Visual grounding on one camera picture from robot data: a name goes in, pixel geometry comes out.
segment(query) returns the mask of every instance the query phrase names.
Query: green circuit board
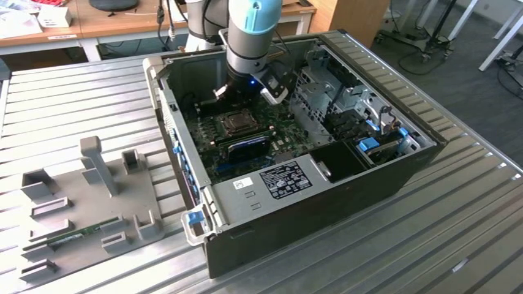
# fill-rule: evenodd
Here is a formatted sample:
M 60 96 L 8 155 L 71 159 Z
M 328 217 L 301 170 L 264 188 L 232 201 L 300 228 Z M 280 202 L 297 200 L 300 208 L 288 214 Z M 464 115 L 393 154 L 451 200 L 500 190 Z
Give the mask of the green circuit board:
M 235 119 L 249 123 L 235 129 Z M 187 127 L 213 183 L 299 157 L 313 148 L 288 106 L 269 105 L 263 99 L 253 102 L 248 108 L 216 116 L 187 119 Z M 227 160 L 231 145 L 256 138 L 268 138 L 268 152 L 255 159 L 231 164 Z

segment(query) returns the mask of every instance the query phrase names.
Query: barcode label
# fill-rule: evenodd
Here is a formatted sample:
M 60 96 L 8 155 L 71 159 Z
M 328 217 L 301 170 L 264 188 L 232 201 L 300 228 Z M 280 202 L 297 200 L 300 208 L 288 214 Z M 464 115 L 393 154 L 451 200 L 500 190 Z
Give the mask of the barcode label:
M 61 35 L 61 36 L 51 36 L 48 37 L 49 40 L 61 40 L 61 39 L 72 39 L 76 38 L 76 35 Z

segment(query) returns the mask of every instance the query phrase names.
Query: warning label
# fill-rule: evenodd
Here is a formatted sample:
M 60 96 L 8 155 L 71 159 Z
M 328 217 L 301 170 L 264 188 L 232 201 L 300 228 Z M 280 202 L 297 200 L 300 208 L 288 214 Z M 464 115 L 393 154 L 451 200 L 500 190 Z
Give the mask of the warning label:
M 312 187 L 311 181 L 295 161 L 264 171 L 260 176 L 275 199 L 281 199 Z

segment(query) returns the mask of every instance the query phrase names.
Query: white paper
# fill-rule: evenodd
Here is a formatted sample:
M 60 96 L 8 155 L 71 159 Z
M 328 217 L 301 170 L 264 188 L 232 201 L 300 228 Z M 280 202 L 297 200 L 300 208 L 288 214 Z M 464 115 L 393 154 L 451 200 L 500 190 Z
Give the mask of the white paper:
M 0 7 L 0 39 L 39 34 L 40 24 L 33 15 Z

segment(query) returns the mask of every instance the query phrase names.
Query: sticker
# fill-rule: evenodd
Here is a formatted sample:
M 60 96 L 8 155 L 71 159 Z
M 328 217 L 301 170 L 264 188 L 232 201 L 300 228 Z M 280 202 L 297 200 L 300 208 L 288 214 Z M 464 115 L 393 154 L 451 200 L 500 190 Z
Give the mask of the sticker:
M 51 36 L 48 37 L 49 40 L 61 40 L 61 39 L 72 39 L 77 38 L 76 35 L 61 35 L 61 36 Z
M 312 183 L 295 161 L 261 172 L 260 176 L 275 199 L 281 199 L 312 187 Z
M 251 178 L 244 178 L 236 182 L 232 182 L 232 185 L 235 186 L 236 190 L 240 190 L 241 188 L 252 185 L 252 180 Z

